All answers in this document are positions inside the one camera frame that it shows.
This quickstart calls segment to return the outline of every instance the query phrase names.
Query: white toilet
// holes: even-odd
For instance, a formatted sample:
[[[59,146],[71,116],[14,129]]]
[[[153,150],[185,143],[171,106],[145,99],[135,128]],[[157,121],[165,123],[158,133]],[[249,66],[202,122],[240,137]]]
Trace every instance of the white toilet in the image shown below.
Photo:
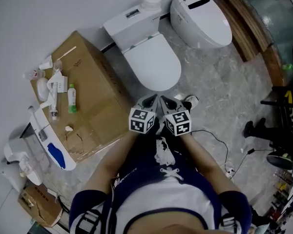
[[[170,21],[180,38],[195,49],[213,49],[229,45],[229,23],[213,0],[173,0]]]
[[[181,74],[176,54],[158,32],[161,0],[144,0],[104,23],[138,80],[153,91],[174,86]]]

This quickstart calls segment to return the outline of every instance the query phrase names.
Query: blue object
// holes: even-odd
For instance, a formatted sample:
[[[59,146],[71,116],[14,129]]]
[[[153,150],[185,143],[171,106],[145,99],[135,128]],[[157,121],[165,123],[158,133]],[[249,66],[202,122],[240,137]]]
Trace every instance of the blue object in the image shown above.
[[[58,162],[59,166],[63,169],[65,169],[65,160],[62,152],[56,148],[53,143],[50,143],[48,145],[48,151],[49,153],[55,158],[55,160]]]

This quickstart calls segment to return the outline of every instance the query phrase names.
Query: marker cube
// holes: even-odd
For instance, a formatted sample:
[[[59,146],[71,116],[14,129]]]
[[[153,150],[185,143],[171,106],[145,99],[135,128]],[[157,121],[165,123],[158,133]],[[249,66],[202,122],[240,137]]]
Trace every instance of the marker cube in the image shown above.
[[[191,117],[188,110],[165,115],[167,128],[175,135],[191,132]]]
[[[154,125],[155,112],[132,108],[129,114],[129,130],[146,134]]]

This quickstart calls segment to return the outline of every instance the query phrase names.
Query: white shoe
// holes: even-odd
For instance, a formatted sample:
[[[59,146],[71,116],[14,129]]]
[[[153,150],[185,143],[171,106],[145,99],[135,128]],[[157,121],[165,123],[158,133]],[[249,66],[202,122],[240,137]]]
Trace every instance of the white shoe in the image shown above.
[[[196,96],[187,96],[184,99],[184,102],[190,102],[191,103],[191,110],[195,108],[199,104],[199,99]]]

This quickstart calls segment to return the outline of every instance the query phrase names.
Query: green floor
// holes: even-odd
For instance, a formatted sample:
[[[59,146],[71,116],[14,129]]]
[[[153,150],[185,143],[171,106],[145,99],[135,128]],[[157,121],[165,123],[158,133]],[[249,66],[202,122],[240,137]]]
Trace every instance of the green floor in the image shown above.
[[[293,63],[293,4],[291,0],[246,0],[261,17],[281,61]]]

